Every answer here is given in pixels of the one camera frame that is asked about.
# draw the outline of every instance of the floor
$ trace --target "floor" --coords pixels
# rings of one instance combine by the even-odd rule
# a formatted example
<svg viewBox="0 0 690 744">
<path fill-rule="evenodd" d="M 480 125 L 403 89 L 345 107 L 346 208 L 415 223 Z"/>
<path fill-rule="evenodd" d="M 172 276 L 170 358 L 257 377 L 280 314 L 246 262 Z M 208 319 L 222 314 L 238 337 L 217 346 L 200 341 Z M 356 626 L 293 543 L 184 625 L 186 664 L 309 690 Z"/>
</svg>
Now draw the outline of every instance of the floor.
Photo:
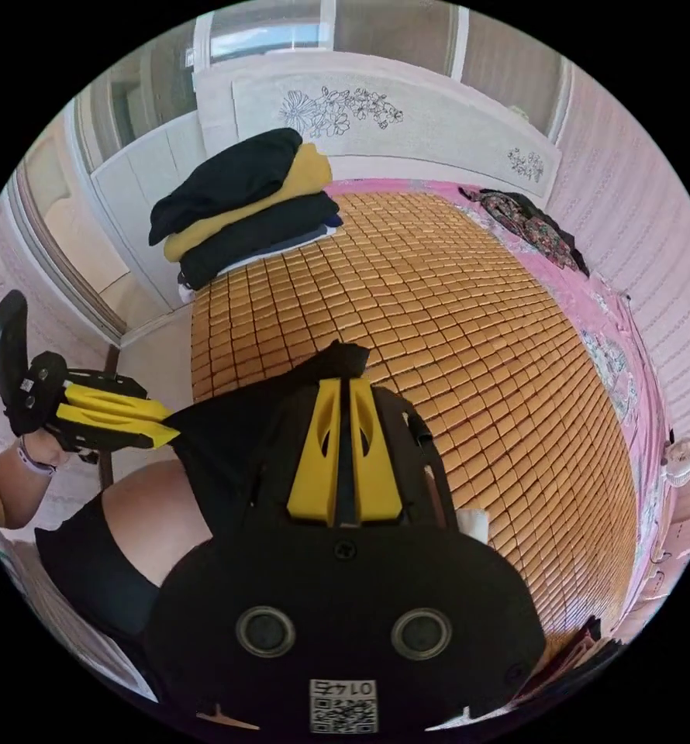
<svg viewBox="0 0 690 744">
<path fill-rule="evenodd" d="M 192 403 L 189 309 L 177 310 L 166 325 L 132 342 L 118 357 L 118 373 L 142 384 L 150 398 L 161 401 L 171 411 Z M 156 450 L 121 449 L 112 455 L 113 476 L 117 481 L 148 463 L 173 457 L 169 446 Z"/>
<path fill-rule="evenodd" d="M 126 322 L 129 331 L 164 314 L 164 310 L 149 297 L 130 271 L 113 281 L 99 296 Z"/>
</svg>

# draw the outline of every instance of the stack of folded clothes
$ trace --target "stack of folded clothes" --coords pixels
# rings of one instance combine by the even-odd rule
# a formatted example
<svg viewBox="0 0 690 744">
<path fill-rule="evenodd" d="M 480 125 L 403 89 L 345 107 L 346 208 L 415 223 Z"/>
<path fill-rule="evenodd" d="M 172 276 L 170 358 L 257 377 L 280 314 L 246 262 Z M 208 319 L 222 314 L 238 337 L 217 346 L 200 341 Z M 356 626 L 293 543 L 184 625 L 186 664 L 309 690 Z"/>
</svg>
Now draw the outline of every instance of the stack of folded clothes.
<svg viewBox="0 0 690 744">
<path fill-rule="evenodd" d="M 187 300 L 219 274 L 332 235 L 342 220 L 323 190 L 331 181 L 329 161 L 294 129 L 250 137 L 154 205 L 149 245 L 167 239 Z"/>
</svg>

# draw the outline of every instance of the pink bedsheet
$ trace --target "pink bedsheet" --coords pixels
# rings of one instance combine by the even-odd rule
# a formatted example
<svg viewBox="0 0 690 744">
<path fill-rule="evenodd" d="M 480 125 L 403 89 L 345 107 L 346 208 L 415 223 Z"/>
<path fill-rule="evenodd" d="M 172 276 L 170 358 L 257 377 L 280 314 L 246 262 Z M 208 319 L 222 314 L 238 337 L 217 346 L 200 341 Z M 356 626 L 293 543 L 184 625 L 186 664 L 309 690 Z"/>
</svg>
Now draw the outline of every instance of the pink bedsheet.
<svg viewBox="0 0 690 744">
<path fill-rule="evenodd" d="M 333 197 L 374 191 L 420 191 L 443 196 L 498 238 L 547 289 L 578 331 L 619 418 L 637 492 L 637 552 L 624 604 L 626 614 L 647 581 L 650 552 L 658 531 L 667 527 L 671 519 L 671 514 L 664 514 L 669 486 L 660 479 L 661 455 L 669 427 L 653 365 L 625 297 L 595 273 L 587 278 L 582 272 L 560 269 L 551 263 L 497 223 L 478 202 L 463 197 L 459 185 L 468 190 L 475 188 L 442 181 L 363 179 L 337 181 L 327 192 Z"/>
</svg>

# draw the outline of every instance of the camera lens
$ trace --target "camera lens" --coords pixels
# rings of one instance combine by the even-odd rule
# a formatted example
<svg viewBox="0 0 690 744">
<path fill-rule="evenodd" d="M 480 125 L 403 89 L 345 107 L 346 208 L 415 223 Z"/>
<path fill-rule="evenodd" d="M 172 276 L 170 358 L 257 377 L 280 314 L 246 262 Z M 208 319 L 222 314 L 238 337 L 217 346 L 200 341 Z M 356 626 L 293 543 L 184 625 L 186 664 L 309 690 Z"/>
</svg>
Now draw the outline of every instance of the camera lens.
<svg viewBox="0 0 690 744">
<path fill-rule="evenodd" d="M 437 610 L 421 608 L 406 612 L 392 629 L 397 653 L 412 661 L 438 656 L 451 640 L 448 618 Z"/>
<path fill-rule="evenodd" d="M 272 607 L 253 607 L 239 618 L 236 637 L 255 656 L 274 658 L 290 650 L 295 630 L 290 618 Z"/>
</svg>

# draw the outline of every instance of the qr code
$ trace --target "qr code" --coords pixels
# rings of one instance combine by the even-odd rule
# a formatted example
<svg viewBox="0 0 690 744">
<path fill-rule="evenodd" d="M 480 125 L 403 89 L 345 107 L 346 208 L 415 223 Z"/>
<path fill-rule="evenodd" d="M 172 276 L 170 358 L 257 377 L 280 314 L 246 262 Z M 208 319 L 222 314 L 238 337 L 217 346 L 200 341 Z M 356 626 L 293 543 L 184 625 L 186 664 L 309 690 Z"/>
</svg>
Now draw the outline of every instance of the qr code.
<svg viewBox="0 0 690 744">
<path fill-rule="evenodd" d="M 311 680 L 310 696 L 312 733 L 378 731 L 378 697 L 373 680 Z"/>
<path fill-rule="evenodd" d="M 317 734 L 376 733 L 376 700 L 315 697 L 312 700 L 312 731 Z"/>
</svg>

